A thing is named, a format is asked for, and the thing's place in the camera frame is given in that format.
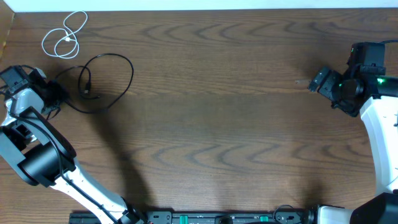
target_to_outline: coiled white cable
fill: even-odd
[[[80,26],[79,29],[77,29],[76,31],[73,31],[71,28],[69,28],[69,27],[66,25],[66,21],[67,21],[67,19],[68,19],[71,15],[73,15],[73,14],[75,14],[75,13],[78,13],[78,12],[84,13],[84,14],[86,15],[86,19],[85,19],[84,23]],[[71,59],[71,58],[76,57],[76,55],[79,53],[80,46],[79,46],[79,42],[77,41],[77,38],[76,38],[76,35],[75,35],[75,34],[76,34],[77,32],[79,32],[79,31],[81,30],[81,28],[83,28],[83,26],[86,24],[87,20],[88,20],[88,16],[87,16],[87,13],[86,13],[85,11],[76,11],[76,12],[71,13],[69,16],[67,16],[67,17],[63,20],[63,26],[65,27],[65,29],[64,29],[64,28],[56,28],[56,29],[50,30],[50,32],[48,32],[48,33],[44,36],[44,38],[43,38],[43,40],[42,40],[42,49],[43,49],[44,53],[46,53],[48,56],[51,56],[51,57],[58,57],[58,58],[63,58],[63,59]],[[50,54],[50,53],[48,53],[48,52],[44,49],[44,41],[45,41],[45,39],[47,38],[47,36],[48,36],[49,34],[51,34],[51,33],[54,32],[54,31],[57,31],[57,30],[63,30],[63,31],[65,31],[65,37],[62,37],[60,40],[58,40],[58,42],[54,45],[54,54]],[[59,54],[57,53],[57,47],[58,47],[58,44],[59,44],[61,41],[63,41],[63,40],[66,41],[66,42],[74,41],[74,42],[75,42],[75,46],[74,46],[74,48],[73,48],[71,51],[69,51],[68,53],[63,54],[63,55],[59,55]]]

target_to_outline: white background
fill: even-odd
[[[398,0],[4,0],[14,12],[398,7]]]

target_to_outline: green light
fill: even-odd
[[[382,84],[382,83],[384,83],[386,80],[383,79],[383,78],[378,78],[377,81],[379,82],[379,84]]]

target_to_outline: cardboard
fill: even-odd
[[[3,50],[6,47],[7,37],[10,33],[13,20],[14,12],[3,0],[0,0],[0,60]]]

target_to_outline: wooden table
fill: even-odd
[[[132,60],[133,85],[109,113],[64,105],[51,120],[83,167],[128,202],[253,211],[282,203],[356,208],[373,197],[360,118],[330,109],[307,85],[324,65],[343,72],[351,44],[396,39],[397,9],[88,14],[71,60],[40,48],[67,13],[16,14],[0,69],[28,64],[53,78],[106,52]],[[397,57],[398,45],[388,45],[390,75],[398,72]],[[129,80],[128,64],[116,57],[90,69],[91,92],[102,100],[76,97],[78,70],[62,79],[82,108],[105,105]],[[66,223],[73,210],[85,209],[60,192],[29,186],[0,159],[0,223]]]

